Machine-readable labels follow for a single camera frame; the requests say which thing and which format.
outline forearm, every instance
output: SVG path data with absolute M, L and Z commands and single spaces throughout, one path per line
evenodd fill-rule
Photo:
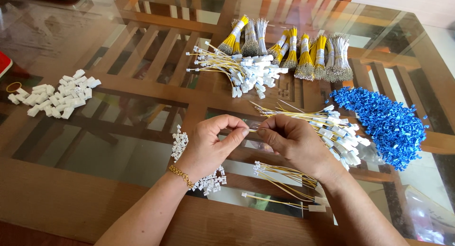
M 166 172 L 95 245 L 159 245 L 187 190 L 188 187 L 181 177 Z
M 344 168 L 322 185 L 348 245 L 408 245 Z

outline left hand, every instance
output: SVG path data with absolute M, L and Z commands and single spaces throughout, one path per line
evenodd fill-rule
M 219 140 L 218 133 L 226 127 L 233 128 L 233 131 Z M 219 115 L 202 121 L 188 135 L 188 145 L 174 167 L 196 183 L 213 173 L 248 133 L 248 125 L 235 116 Z

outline fingernail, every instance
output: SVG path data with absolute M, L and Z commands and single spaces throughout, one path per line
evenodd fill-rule
M 257 133 L 258 133 L 259 136 L 262 137 L 264 135 L 264 133 L 265 133 L 265 129 L 260 129 L 260 130 L 258 130 Z
M 243 137 L 246 137 L 248 135 L 248 133 L 250 133 L 250 129 L 243 128 L 243 130 L 242 130 Z

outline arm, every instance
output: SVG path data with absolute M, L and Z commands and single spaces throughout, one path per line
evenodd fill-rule
M 222 141 L 218 133 L 234 130 Z M 239 118 L 220 115 L 200 122 L 189 135 L 189 143 L 174 167 L 190 181 L 213 173 L 248 134 Z M 95 246 L 159 245 L 188 186 L 183 178 L 167 171 L 153 187 L 123 214 L 95 243 Z
M 258 134 L 276 154 L 321 182 L 348 245 L 408 245 L 307 121 L 275 115 Z

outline glass table top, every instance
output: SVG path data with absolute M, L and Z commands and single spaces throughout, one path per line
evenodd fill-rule
M 430 128 L 422 143 L 423 159 L 412 161 L 405 171 L 363 160 L 350 173 L 403 236 L 416 239 L 430 230 L 450 240 L 455 226 L 455 81 L 413 13 L 338 0 L 0 0 L 0 8 L 0 51 L 14 61 L 0 79 L 1 161 L 151 187 L 172 161 L 177 125 L 190 132 L 197 122 L 220 114 L 257 124 L 264 118 L 249 100 L 274 108 L 281 99 L 317 111 L 334 89 L 362 86 L 405 106 L 415 104 L 419 118 L 428 115 L 423 122 Z M 195 45 L 207 49 L 206 41 L 219 45 L 231 20 L 243 14 L 269 21 L 267 47 L 293 25 L 299 35 L 310 37 L 346 34 L 354 80 L 331 84 L 286 74 L 259 100 L 253 92 L 231 98 L 230 82 L 220 73 L 187 72 L 196 66 L 185 52 Z M 36 85 L 57 86 L 63 75 L 77 69 L 102 85 L 68 120 L 41 113 L 28 117 L 24 105 L 7 99 L 10 83 L 21 82 L 30 92 Z M 340 112 L 355 119 L 352 112 Z M 240 196 L 247 191 L 292 199 L 265 187 L 253 175 L 254 161 L 282 159 L 250 134 L 223 164 L 232 183 L 228 175 L 228 184 L 216 194 L 189 194 L 308 218 L 305 210 Z

